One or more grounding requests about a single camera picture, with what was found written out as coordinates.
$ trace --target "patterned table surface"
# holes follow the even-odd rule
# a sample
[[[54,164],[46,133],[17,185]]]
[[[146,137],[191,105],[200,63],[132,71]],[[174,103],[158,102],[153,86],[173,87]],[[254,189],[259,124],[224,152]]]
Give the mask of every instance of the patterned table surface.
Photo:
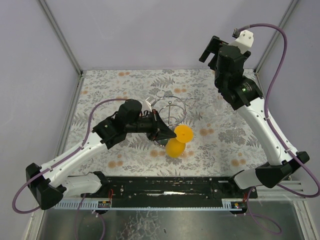
[[[255,78],[251,69],[245,70],[245,75]],[[218,93],[214,72],[209,69],[87,71],[66,149],[83,139],[89,113],[97,103],[112,98],[142,102],[164,93],[184,99],[187,105],[183,124],[192,128],[194,137],[180,157],[167,156],[145,134],[134,133],[86,161],[73,174],[102,171],[108,176],[232,176],[267,161],[250,127]],[[100,106],[91,126],[112,115],[122,103]]]

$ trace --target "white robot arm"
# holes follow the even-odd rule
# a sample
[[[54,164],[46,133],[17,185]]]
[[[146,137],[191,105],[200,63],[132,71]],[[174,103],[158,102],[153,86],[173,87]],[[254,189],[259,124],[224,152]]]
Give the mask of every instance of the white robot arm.
[[[257,168],[237,173],[234,176],[235,183],[240,189],[258,185],[273,188],[300,167],[288,151],[295,153],[303,163],[310,158],[306,152],[298,152],[288,141],[270,113],[266,118],[265,100],[260,89],[253,80],[243,76],[244,62],[251,55],[248,50],[254,41],[253,33],[248,30],[237,32],[235,29],[233,36],[236,40],[230,44],[213,36],[199,61],[204,63],[211,53],[214,54],[208,66],[215,71],[214,84],[218,92],[251,127],[268,161]],[[288,149],[284,149],[267,119],[286,142]]]
[[[149,101],[142,106],[137,100],[126,100],[112,116],[93,127],[85,142],[79,142],[41,166],[32,163],[26,168],[27,180],[43,173],[28,185],[41,209],[49,209],[65,197],[96,193],[104,181],[99,178],[99,174],[95,172],[86,176],[69,175],[83,162],[104,151],[106,147],[110,149],[125,140],[127,133],[146,133],[151,141],[176,137],[176,134],[162,121],[159,113],[151,108]]]

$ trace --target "white wall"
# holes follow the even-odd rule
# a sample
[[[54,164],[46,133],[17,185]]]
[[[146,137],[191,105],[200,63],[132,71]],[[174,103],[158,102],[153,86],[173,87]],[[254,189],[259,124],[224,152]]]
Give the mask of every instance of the white wall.
[[[274,91],[270,109],[288,139],[300,151],[307,151],[307,166],[320,179],[320,1],[300,1],[284,28],[288,49]],[[276,71],[283,50],[283,40],[264,64],[260,80],[265,91]],[[317,188],[311,178],[299,169],[294,175],[309,194]],[[311,214],[320,232],[320,197],[308,200]]]
[[[18,240],[29,214],[11,201],[30,163],[53,158],[77,74],[36,0],[0,1],[0,239]],[[25,190],[18,207],[35,200]]]
[[[206,68],[198,61],[213,35],[226,42],[234,28],[278,24],[291,0],[47,0],[85,69]],[[272,30],[257,29],[254,68]]]

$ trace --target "yellow object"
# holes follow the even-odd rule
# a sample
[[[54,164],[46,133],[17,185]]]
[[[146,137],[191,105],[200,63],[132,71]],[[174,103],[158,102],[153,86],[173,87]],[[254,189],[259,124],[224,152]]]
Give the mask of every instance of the yellow object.
[[[169,157],[177,158],[185,150],[186,144],[179,142],[176,138],[171,138],[165,145],[165,152]]]
[[[174,129],[174,133],[176,134],[176,139],[180,143],[188,143],[194,137],[194,133],[192,129],[187,125],[179,125]]]

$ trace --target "purple cable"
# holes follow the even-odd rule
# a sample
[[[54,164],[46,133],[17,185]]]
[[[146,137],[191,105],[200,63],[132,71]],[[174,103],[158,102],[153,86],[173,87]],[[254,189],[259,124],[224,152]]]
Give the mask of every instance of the purple cable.
[[[91,110],[91,113],[89,115],[89,120],[88,120],[88,127],[86,129],[86,134],[84,137],[84,140],[82,142],[82,146],[85,145],[85,143],[87,142],[87,139],[89,137],[90,134],[90,130],[91,130],[91,120],[93,118],[94,112],[95,110],[102,104],[108,103],[108,102],[112,102],[112,101],[126,101],[127,99],[124,98],[113,98],[113,99],[108,99],[108,100],[104,100],[102,102],[99,102],[96,106],[94,106],[94,108]],[[55,168],[56,166],[62,164],[63,162],[65,162],[66,160],[68,160],[69,158],[71,158],[72,156],[74,156],[76,153],[78,153],[81,150],[81,147],[78,147],[74,152],[70,153],[68,156],[64,157],[63,159],[61,159],[60,161],[57,161],[55,164],[53,164],[51,166],[51,168]],[[22,185],[22,187],[20,187],[20,189],[16,192],[16,194],[14,195],[14,198],[12,200],[12,209],[18,213],[18,214],[30,214],[36,210],[38,210],[40,208],[40,206],[37,206],[34,209],[31,210],[27,210],[27,211],[21,211],[19,209],[17,209],[16,203],[17,203],[17,199],[20,195],[20,193],[23,191],[23,189],[25,189],[30,183],[32,183],[35,179],[37,179],[38,177],[44,175],[45,173],[49,172],[50,169],[47,168],[44,171],[38,173],[37,175],[33,176],[32,178],[30,178],[25,184]]]
[[[265,215],[261,215],[261,214],[255,214],[255,213],[252,213],[251,212],[251,208],[250,208],[250,205],[249,205],[249,198],[250,198],[250,194],[252,192],[252,190],[254,189],[255,187],[251,187],[249,192],[248,192],[248,196],[246,198],[246,205],[247,205],[247,209],[249,211],[249,214],[246,214],[246,215],[250,215],[253,219],[253,221],[260,227],[262,228],[263,230],[265,230],[266,232],[270,233],[270,234],[273,234],[273,235],[281,235],[282,234],[282,228],[281,226],[279,225],[279,223],[277,223],[275,220],[273,220],[272,218],[268,217],[268,216],[265,216]],[[270,222],[272,222],[274,225],[276,225],[279,229],[279,232],[276,232],[276,231],[271,231],[269,230],[268,228],[264,227],[260,222],[258,222],[256,220],[255,217],[258,217],[258,218],[262,218],[262,219],[267,219],[269,220]]]
[[[264,113],[265,113],[265,117],[266,117],[266,121],[270,127],[270,129],[272,130],[272,132],[274,133],[274,135],[276,136],[276,138],[279,140],[279,142],[281,143],[281,145],[284,147],[284,149],[289,149],[289,147],[287,146],[287,144],[285,143],[285,141],[281,138],[281,136],[279,135],[279,133],[277,132],[277,130],[275,129],[275,127],[273,126],[272,122],[270,119],[268,119],[269,117],[269,98],[270,98],[270,93],[271,93],[271,90],[274,86],[274,83],[276,81],[276,78],[279,74],[279,71],[282,67],[282,64],[284,63],[284,60],[285,60],[285,56],[286,56],[286,52],[287,52],[287,46],[288,46],[288,41],[287,41],[287,36],[284,32],[283,29],[281,29],[280,27],[278,26],[275,26],[275,25],[272,25],[272,24],[267,24],[267,23],[258,23],[258,24],[252,24],[252,25],[247,25],[247,26],[244,26],[244,27],[241,27],[238,29],[239,32],[243,31],[243,30],[246,30],[246,29],[250,29],[250,28],[255,28],[255,27],[267,27],[267,28],[272,28],[272,29],[275,29],[277,30],[278,32],[281,33],[282,37],[283,37],[283,41],[284,41],[284,45],[283,45],[283,52],[282,52],[282,57],[281,57],[281,60],[280,60],[280,63],[279,63],[279,66],[278,68],[276,69],[275,71],[275,74],[272,78],[272,81],[269,85],[269,88],[268,88],[268,91],[266,93],[266,96],[265,96],[265,102],[264,102]],[[304,198],[316,198],[320,195],[320,182],[319,180],[317,179],[317,177],[311,172],[311,170],[306,166],[304,165],[299,158],[297,158],[297,156],[291,151],[287,151],[289,153],[289,155],[310,175],[310,177],[314,180],[318,190],[315,194],[311,194],[311,195],[306,195],[306,194],[302,194],[302,193],[299,193],[299,192],[296,192],[294,190],[291,190],[290,188],[287,188],[281,184],[278,184],[279,187],[289,191],[290,193],[293,193],[295,195],[298,195],[300,197],[304,197]]]
[[[75,214],[75,218],[74,218],[74,236],[75,236],[75,239],[76,240],[79,240],[79,236],[78,236],[78,230],[77,230],[77,218],[78,218],[78,213],[80,211],[80,207],[82,206],[82,203],[84,202],[85,198],[86,198],[86,193],[83,195],[81,201],[80,201],[80,204],[79,206],[77,207],[76,209],[76,214]],[[98,217],[101,219],[102,221],[102,226],[103,226],[103,231],[102,231],[102,234],[101,234],[101,237],[100,237],[100,240],[104,239],[104,236],[106,234],[106,224],[105,224],[105,221],[104,221],[104,218],[98,214]]]

